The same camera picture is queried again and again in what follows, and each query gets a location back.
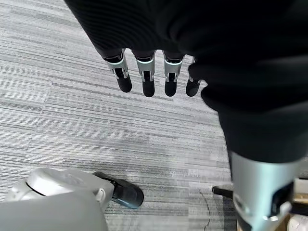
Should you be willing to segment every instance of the black wire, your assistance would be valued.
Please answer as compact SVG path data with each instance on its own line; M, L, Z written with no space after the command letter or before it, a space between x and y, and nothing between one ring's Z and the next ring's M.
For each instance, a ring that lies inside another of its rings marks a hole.
M201 192L200 189L199 189L199 192L200 192L200 194L202 195L203 199L204 199L205 202L206 202L206 206L207 206L208 214L209 214L208 222L207 222L207 224L204 226L204 229L203 229L203 231L205 231L205 229L208 227L208 225L210 224L210 221L211 221L211 211L210 211L210 208L209 208L209 206L208 206L207 200L206 200L206 198L204 197L204 195L203 195L203 193Z

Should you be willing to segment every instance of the metal joint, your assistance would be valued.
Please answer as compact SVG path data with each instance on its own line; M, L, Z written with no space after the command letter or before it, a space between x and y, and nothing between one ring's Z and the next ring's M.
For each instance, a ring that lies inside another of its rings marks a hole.
M115 69L118 69L118 68L121 68L122 69L122 73L123 73L123 77L124 78L127 78L128 77L128 66L127 66L127 61L126 61L126 58L125 58L125 55L124 53L122 53L123 56L122 56L122 59L120 62L118 63L111 63L111 62L108 62L106 61L109 69L114 73L115 77L117 79L119 79L119 76L116 75L116 72L115 72Z
M145 82L144 72L150 72L150 81L154 81L154 73L155 73L155 53L153 55L153 59L147 62L140 61L136 58L137 66L139 69L139 74L143 82Z
M169 82L169 73L175 73L175 78L174 78L173 82L176 83L178 81L182 62L183 62L183 60L180 61L179 63L173 64L173 63L167 62L166 59L165 59L166 82Z

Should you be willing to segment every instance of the striped carpet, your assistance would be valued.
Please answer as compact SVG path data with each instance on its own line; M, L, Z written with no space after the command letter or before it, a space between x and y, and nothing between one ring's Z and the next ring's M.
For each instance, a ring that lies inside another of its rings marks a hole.
M204 198L206 230L235 230L231 201L211 192L230 182L218 118L200 93L185 93L191 57L169 98L158 51L156 92L146 98L126 55L130 93L62 0L0 0L0 199L38 167L102 170L145 194L137 210L110 202L110 231L202 231Z

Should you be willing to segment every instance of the gray carpet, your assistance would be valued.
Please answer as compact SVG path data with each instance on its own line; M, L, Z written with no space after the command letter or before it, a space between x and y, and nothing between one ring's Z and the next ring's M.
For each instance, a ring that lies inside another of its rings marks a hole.
M176 95L164 93L156 53L152 98L123 93L62 0L0 0L0 199L38 167L103 170L144 190L140 209L110 203L110 231L235 230L232 203L213 196L230 182L216 113L185 94L185 57Z

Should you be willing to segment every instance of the black fingertip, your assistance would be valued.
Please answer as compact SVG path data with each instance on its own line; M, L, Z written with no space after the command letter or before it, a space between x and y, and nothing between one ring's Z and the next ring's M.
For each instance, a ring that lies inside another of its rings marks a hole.
M146 97L152 97L155 93L154 81L142 82L142 89Z
M123 92L126 92L126 93L130 92L132 86L131 86L131 80L129 76L127 78L124 78L124 77L118 78L117 83Z
M200 82L194 80L191 82L188 80L186 85L186 94L190 97L195 96L199 90Z
M173 81L165 82L165 93L167 96L169 97L174 96L176 92L177 92L176 82Z

